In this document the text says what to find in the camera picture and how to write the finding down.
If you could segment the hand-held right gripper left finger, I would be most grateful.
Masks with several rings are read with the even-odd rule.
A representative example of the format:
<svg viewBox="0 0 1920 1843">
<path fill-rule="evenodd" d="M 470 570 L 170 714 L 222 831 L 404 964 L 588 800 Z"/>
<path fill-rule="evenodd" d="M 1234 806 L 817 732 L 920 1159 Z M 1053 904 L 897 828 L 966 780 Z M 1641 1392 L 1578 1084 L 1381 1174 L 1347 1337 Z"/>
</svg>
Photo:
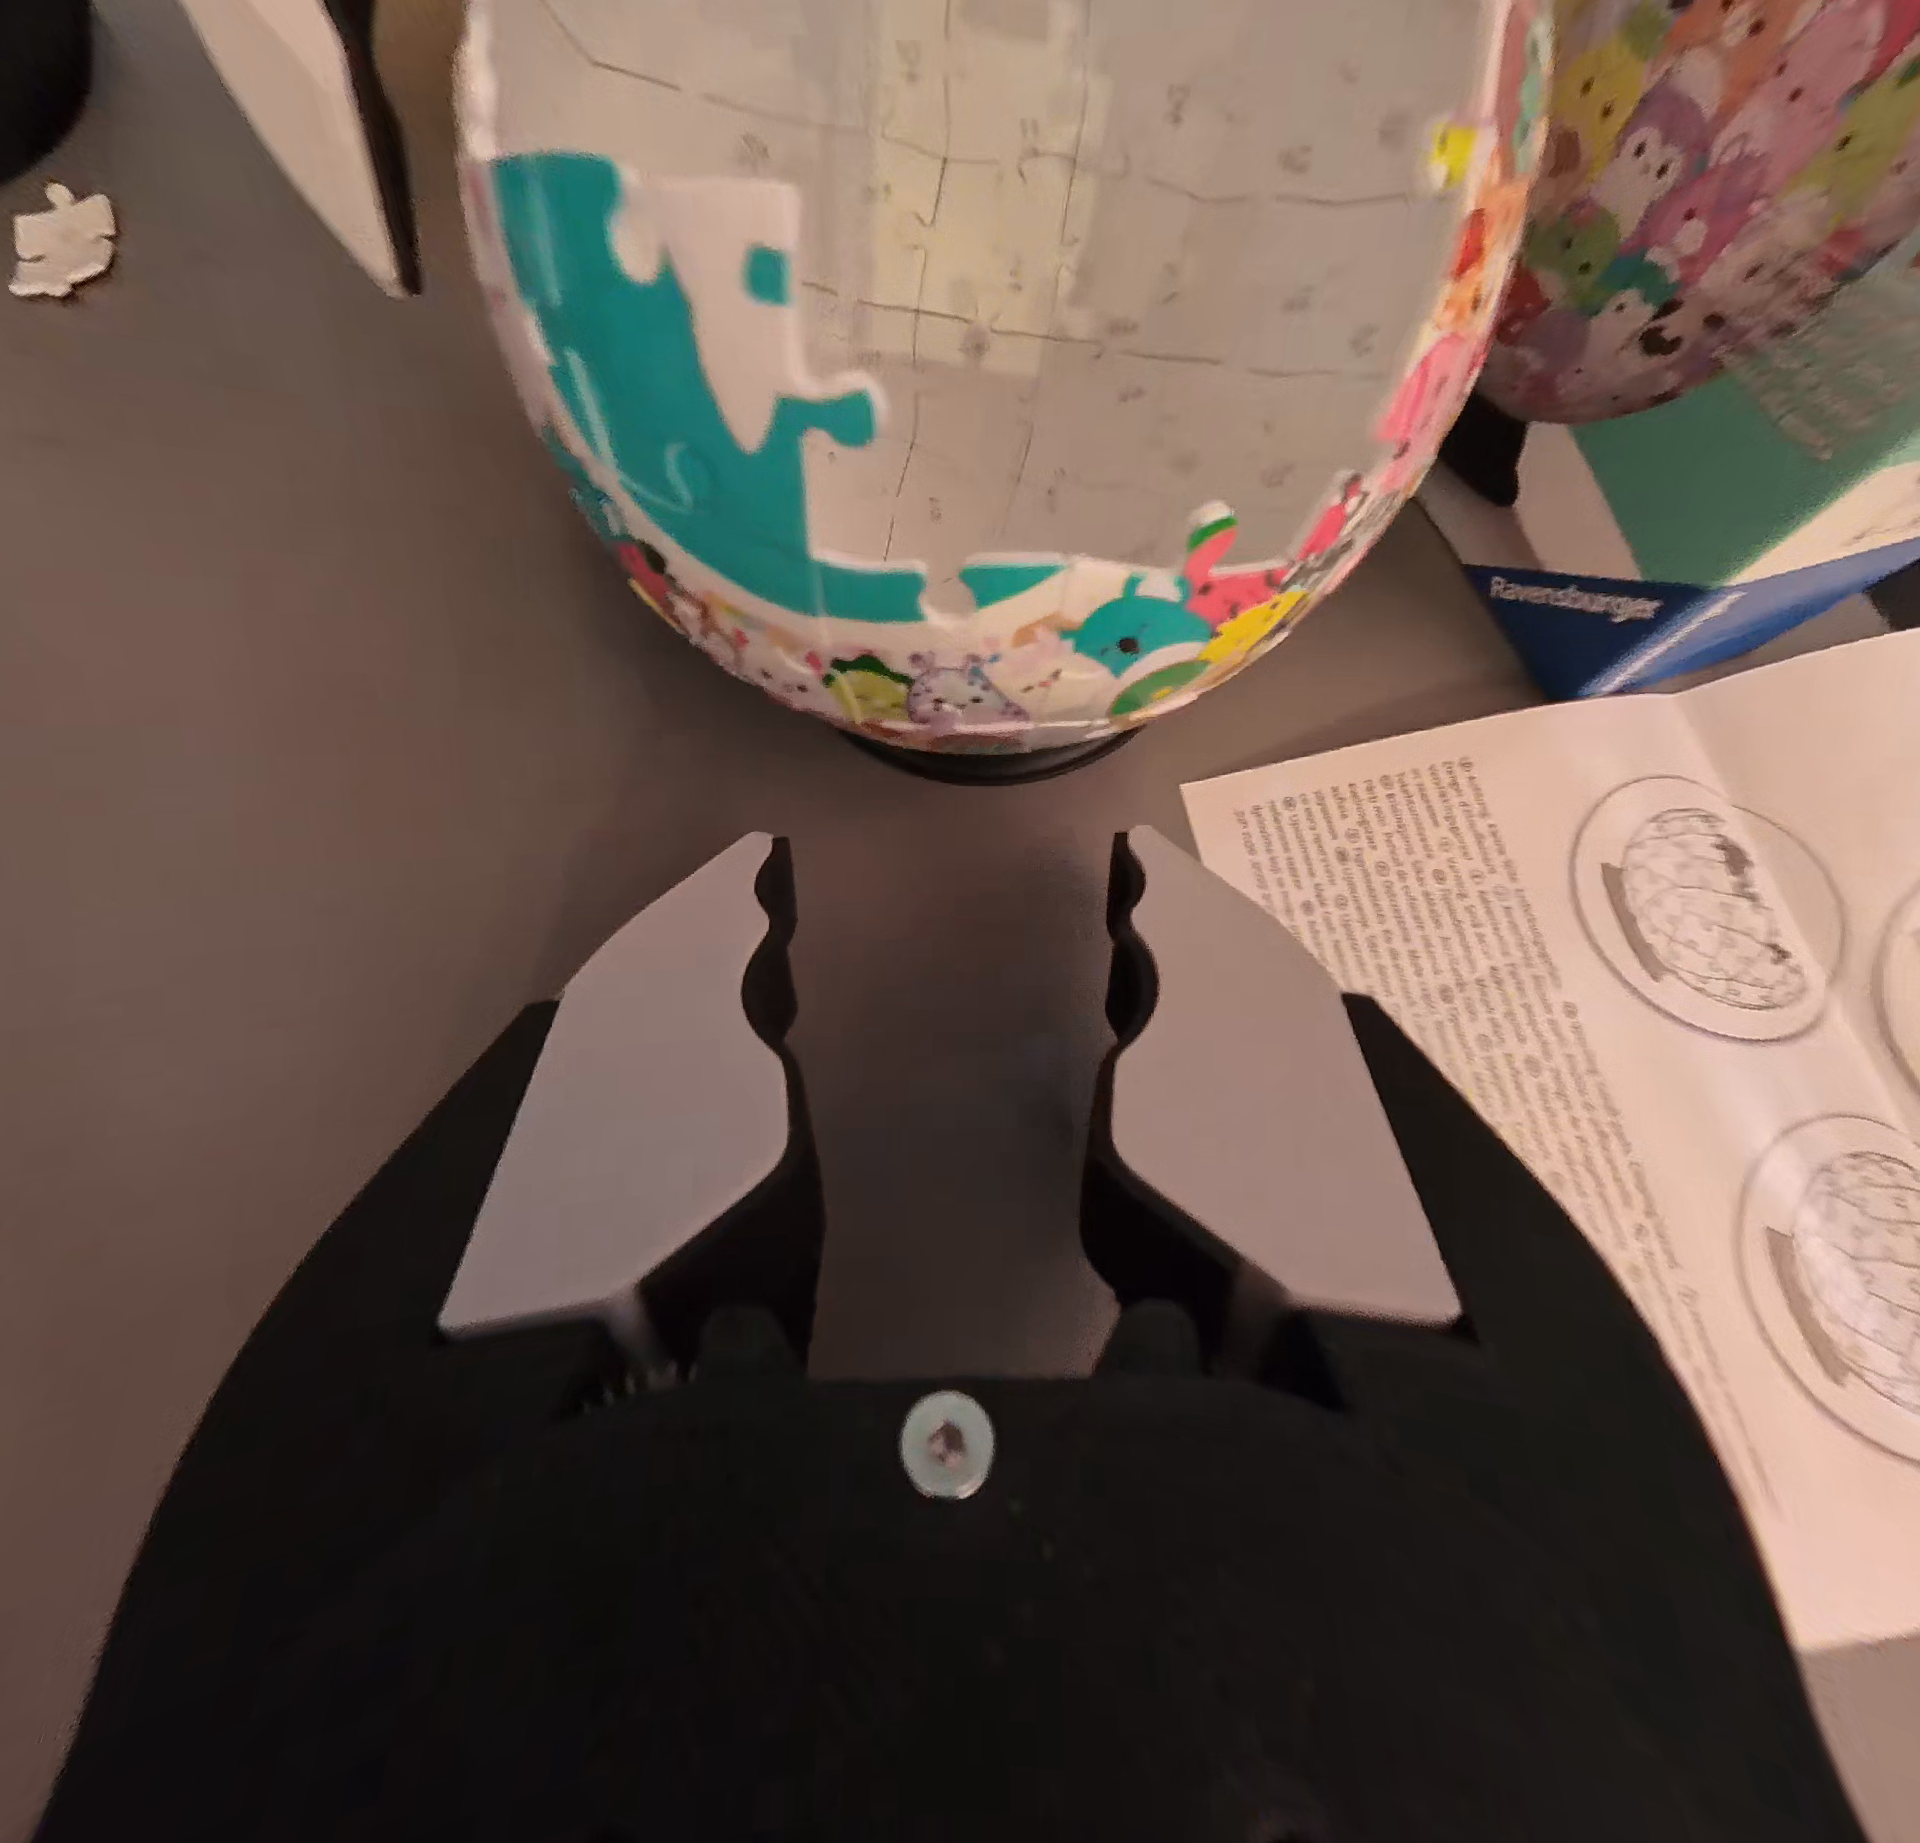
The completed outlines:
<svg viewBox="0 0 1920 1843">
<path fill-rule="evenodd" d="M 825 1191 L 802 1069 L 794 851 L 755 831 L 564 987 L 437 1315 L 470 1340 L 590 1323 L 690 1371 L 708 1318 L 810 1351 Z"/>
</svg>

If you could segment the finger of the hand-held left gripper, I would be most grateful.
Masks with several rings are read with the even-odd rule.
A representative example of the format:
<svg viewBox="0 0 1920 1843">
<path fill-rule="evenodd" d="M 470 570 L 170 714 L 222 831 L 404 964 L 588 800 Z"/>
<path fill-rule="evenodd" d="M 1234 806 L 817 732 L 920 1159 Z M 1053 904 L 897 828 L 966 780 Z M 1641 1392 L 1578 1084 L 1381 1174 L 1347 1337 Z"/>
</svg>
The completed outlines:
<svg viewBox="0 0 1920 1843">
<path fill-rule="evenodd" d="M 294 192 L 379 289 L 421 295 L 416 199 L 375 61 L 375 0 L 179 3 Z"/>
</svg>

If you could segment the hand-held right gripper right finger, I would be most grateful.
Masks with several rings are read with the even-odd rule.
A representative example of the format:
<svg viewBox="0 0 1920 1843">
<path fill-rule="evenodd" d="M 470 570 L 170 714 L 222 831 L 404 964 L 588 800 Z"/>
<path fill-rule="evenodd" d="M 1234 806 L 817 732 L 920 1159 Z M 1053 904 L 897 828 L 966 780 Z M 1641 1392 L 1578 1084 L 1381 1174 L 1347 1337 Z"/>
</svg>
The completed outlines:
<svg viewBox="0 0 1920 1843">
<path fill-rule="evenodd" d="M 1327 969 L 1154 828 L 1115 837 L 1106 928 L 1080 1241 L 1120 1309 L 1180 1309 L 1211 1375 L 1261 1375 L 1307 1315 L 1451 1331 L 1457 1288 Z"/>
</svg>

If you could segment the black ball stand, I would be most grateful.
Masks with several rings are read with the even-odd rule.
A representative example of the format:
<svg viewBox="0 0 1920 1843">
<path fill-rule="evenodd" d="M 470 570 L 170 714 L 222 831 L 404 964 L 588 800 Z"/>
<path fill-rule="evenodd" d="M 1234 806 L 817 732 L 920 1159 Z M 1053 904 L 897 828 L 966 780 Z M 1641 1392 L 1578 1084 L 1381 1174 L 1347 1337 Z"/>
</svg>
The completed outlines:
<svg viewBox="0 0 1920 1843">
<path fill-rule="evenodd" d="M 853 730 L 838 730 L 837 736 L 852 750 L 903 776 L 957 790 L 1011 790 L 1041 780 L 1059 780 L 1099 766 L 1131 747 L 1140 733 L 1121 732 L 1095 742 L 1048 750 L 1007 750 L 994 747 L 976 750 L 921 750 L 905 747 L 891 738 Z"/>
</svg>

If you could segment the colourful puzzle ball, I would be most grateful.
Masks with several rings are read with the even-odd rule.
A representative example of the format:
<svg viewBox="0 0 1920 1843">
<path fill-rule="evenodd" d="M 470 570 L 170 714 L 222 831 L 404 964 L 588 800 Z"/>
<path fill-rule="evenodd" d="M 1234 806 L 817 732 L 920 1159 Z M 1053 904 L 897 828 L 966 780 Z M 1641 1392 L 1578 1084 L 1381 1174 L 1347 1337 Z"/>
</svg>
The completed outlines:
<svg viewBox="0 0 1920 1843">
<path fill-rule="evenodd" d="M 1074 763 L 1338 592 L 1492 343 L 1551 0 L 465 0 L 475 262 L 632 597 Z"/>
</svg>

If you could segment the white-backed puzzle piece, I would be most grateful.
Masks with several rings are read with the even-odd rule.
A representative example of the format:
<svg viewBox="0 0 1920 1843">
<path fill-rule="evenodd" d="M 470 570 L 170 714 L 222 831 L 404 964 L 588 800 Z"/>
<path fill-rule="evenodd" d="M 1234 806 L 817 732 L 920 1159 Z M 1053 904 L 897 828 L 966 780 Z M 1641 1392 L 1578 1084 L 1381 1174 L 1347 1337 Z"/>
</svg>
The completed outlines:
<svg viewBox="0 0 1920 1843">
<path fill-rule="evenodd" d="M 117 262 L 119 212 L 109 195 L 76 195 L 50 180 L 43 197 L 41 209 L 13 216 L 9 295 L 17 300 L 69 300 Z"/>
</svg>

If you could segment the printed puzzle box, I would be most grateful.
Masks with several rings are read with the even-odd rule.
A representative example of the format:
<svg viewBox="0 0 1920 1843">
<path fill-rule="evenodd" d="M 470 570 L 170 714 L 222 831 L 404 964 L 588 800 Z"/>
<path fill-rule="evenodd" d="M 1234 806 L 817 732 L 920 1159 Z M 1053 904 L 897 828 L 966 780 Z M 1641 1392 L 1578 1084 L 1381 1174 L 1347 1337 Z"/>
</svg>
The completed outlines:
<svg viewBox="0 0 1920 1843">
<path fill-rule="evenodd" d="M 1507 597 L 1917 555 L 1918 0 L 1554 0 L 1524 251 L 1421 493 Z"/>
</svg>

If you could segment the black wrist rest pad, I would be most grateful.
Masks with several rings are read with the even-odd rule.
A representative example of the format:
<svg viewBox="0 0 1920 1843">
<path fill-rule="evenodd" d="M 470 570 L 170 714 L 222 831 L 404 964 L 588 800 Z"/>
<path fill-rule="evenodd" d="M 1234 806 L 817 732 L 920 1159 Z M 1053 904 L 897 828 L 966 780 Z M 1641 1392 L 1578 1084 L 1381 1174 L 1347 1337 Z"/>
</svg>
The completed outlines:
<svg viewBox="0 0 1920 1843">
<path fill-rule="evenodd" d="M 2 183 L 69 138 L 93 87 L 89 0 L 2 0 Z"/>
</svg>

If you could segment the white paper leaflet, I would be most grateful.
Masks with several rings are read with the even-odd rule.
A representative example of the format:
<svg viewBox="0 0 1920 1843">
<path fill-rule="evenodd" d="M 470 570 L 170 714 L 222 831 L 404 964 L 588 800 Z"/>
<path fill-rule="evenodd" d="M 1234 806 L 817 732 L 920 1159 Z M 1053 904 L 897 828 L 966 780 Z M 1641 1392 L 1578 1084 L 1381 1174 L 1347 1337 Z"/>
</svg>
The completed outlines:
<svg viewBox="0 0 1920 1843">
<path fill-rule="evenodd" d="M 1668 1351 L 1811 1652 L 1918 1623 L 1918 640 L 1184 786 Z"/>
</svg>

